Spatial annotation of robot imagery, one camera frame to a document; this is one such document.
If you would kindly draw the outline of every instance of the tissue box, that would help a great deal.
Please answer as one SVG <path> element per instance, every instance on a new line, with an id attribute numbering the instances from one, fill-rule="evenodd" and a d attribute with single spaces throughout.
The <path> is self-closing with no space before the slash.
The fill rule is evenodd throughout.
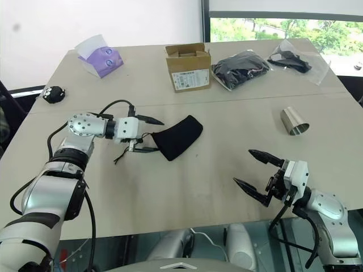
<path id="1" fill-rule="evenodd" d="M 102 35 L 91 37 L 79 45 L 76 50 L 83 67 L 93 75 L 103 78 L 124 64 L 120 54 L 108 47 Z"/>
<path id="2" fill-rule="evenodd" d="M 181 44 L 165 47 L 166 63 L 175 92 L 210 87 L 210 54 L 204 44 Z"/>

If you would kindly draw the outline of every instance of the beige table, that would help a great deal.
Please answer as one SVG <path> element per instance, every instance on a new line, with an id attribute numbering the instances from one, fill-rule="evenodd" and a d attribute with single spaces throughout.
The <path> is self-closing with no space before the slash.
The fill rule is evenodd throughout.
<path id="1" fill-rule="evenodd" d="M 287 106 L 298 109 L 311 125 L 299 137 L 288 136 L 280 121 L 280 110 Z M 114 165 L 113 159 L 125 146 L 97 139 L 86 180 L 99 237 L 273 218 L 281 208 L 279 201 L 265 208 L 232 180 L 239 177 L 262 191 L 277 171 L 256 161 L 249 148 L 306 160 L 309 186 L 336 193 L 349 209 L 363 207 L 363 110 L 347 93 L 150 105 L 137 110 L 164 121 L 165 127 L 192 114 L 204 131 L 172 162 L 160 152 L 130 153 Z M 0 161 L 0 225 L 18 217 L 9 208 L 10 195 L 41 170 L 47 160 L 47 136 L 73 113 L 34 113 L 21 125 Z M 127 108 L 115 107 L 110 113 L 125 116 Z M 163 128 L 144 125 L 141 129 Z M 63 136 L 64 131 L 54 138 L 54 147 Z M 153 142 L 149 138 L 146 144 Z M 80 216 L 64 224 L 62 239 L 90 234 L 90 216 L 83 205 Z"/>
<path id="2" fill-rule="evenodd" d="M 218 42 L 207 44 L 206 47 L 210 49 L 212 63 L 216 63 L 246 49 L 253 49 L 261 57 L 268 58 L 280 42 Z M 309 40 L 296 39 L 292 43 L 301 51 L 316 52 Z M 97 109 L 116 99 L 127 99 L 136 106 L 142 106 L 346 92 L 331 70 L 322 84 L 316 86 L 297 73 L 275 67 L 273 71 L 258 80 L 246 82 L 234 92 L 226 91 L 212 80 L 209 90 L 175 94 L 167 71 L 164 45 L 120 47 L 118 50 L 125 65 L 103 79 L 86 72 L 76 52 L 70 51 L 47 84 L 65 88 L 65 99 L 62 103 L 52 105 L 38 99 L 31 113 Z"/>

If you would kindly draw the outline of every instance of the clear plastic bag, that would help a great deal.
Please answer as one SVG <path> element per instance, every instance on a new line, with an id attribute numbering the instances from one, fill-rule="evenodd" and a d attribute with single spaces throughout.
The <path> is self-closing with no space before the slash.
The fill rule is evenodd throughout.
<path id="1" fill-rule="evenodd" d="M 232 91 L 247 80 L 267 73 L 269 66 L 253 50 L 246 50 L 212 65 L 215 79 Z"/>
<path id="2" fill-rule="evenodd" d="M 288 40 L 283 40 L 267 61 L 286 71 L 298 73 L 316 85 L 321 84 L 330 67 L 330 63 L 326 63 L 319 53 L 300 52 Z"/>

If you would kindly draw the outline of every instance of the stainless steel cup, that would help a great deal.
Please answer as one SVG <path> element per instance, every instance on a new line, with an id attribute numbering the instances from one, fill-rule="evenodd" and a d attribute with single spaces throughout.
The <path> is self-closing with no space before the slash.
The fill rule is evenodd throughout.
<path id="1" fill-rule="evenodd" d="M 300 135 L 310 126 L 292 107 L 282 110 L 281 120 L 290 135 Z"/>

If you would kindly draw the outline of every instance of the purple tissue box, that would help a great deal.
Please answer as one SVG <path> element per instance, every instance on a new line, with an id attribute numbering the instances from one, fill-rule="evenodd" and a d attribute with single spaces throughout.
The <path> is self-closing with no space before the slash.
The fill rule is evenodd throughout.
<path id="1" fill-rule="evenodd" d="M 108 46 L 94 50 L 87 59 L 81 56 L 78 58 L 83 61 L 83 65 L 88 72 L 100 78 L 124 64 L 118 51 Z"/>

